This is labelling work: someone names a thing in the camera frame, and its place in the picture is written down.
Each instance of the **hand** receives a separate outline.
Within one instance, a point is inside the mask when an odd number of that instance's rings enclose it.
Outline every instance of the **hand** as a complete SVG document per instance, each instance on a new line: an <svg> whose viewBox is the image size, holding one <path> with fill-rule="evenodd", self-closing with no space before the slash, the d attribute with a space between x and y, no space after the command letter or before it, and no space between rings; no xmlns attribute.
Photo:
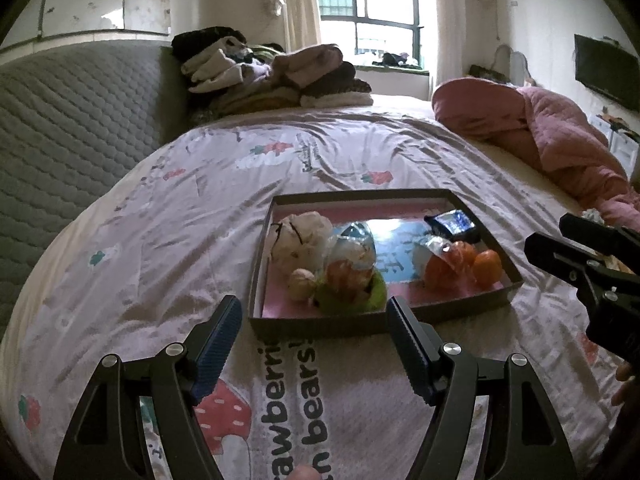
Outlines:
<svg viewBox="0 0 640 480"><path fill-rule="evenodd" d="M287 480L321 480L320 473L308 465L299 465L295 468Z"/></svg>
<svg viewBox="0 0 640 480"><path fill-rule="evenodd" d="M622 363L618 367L618 370L616 370L616 379L624 384L622 384L620 389L611 397L611 404L613 406L624 404L631 392L638 389L638 385L634 383L634 375L634 370L629 363Z"/></svg>

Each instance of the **pile of clothes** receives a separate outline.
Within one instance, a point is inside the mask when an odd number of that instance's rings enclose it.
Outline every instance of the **pile of clothes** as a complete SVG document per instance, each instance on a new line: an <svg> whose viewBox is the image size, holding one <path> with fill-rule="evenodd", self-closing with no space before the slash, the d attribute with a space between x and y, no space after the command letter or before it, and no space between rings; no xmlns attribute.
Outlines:
<svg viewBox="0 0 640 480"><path fill-rule="evenodd" d="M247 45L236 30L210 27L176 36L172 47L195 124L278 108L373 104L371 87L333 44L284 54L278 44Z"/></svg>
<svg viewBox="0 0 640 480"><path fill-rule="evenodd" d="M382 56L382 61L373 61L372 64L378 66L399 66L402 68L411 68L412 70L422 70L422 67L418 65L415 59L409 59L409 54L406 52L403 52L402 54L385 52Z"/></svg>

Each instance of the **orange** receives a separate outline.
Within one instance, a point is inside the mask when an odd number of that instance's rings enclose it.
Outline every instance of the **orange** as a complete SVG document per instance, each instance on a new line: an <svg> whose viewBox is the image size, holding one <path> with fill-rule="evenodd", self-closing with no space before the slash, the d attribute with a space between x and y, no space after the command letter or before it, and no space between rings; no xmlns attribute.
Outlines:
<svg viewBox="0 0 640 480"><path fill-rule="evenodd" d="M462 259L466 266L471 267L476 260L476 256L478 256L478 252L473 245L468 244L467 242L457 241L453 243L453 246L458 249L458 251L462 254Z"/></svg>
<svg viewBox="0 0 640 480"><path fill-rule="evenodd" d="M481 288L489 288L502 276L502 262L497 252L491 249L483 251L476 256L471 270L476 283Z"/></svg>
<svg viewBox="0 0 640 480"><path fill-rule="evenodd" d="M424 266L423 279L429 288L450 288L457 282L458 275L445 260L434 254Z"/></svg>

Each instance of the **white cabinet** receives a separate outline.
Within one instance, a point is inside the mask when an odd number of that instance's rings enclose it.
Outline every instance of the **white cabinet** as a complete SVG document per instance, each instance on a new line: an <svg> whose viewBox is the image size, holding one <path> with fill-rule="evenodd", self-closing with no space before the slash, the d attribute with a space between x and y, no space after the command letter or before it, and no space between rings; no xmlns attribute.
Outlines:
<svg viewBox="0 0 640 480"><path fill-rule="evenodd" d="M640 144L622 132L614 132L610 124L598 116L590 116L589 122L605 134L609 141L609 151L619 160L626 171L628 179L631 182L636 182L640 178L640 160L638 157Z"/></svg>

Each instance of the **wall-mounted tv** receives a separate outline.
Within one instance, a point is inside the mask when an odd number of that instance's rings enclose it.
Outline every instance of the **wall-mounted tv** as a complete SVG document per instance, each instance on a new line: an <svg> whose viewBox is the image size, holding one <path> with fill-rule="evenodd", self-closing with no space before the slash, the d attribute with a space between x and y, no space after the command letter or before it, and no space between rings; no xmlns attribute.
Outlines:
<svg viewBox="0 0 640 480"><path fill-rule="evenodd" d="M622 48L575 34L575 78L623 107L640 112L638 58Z"/></svg>

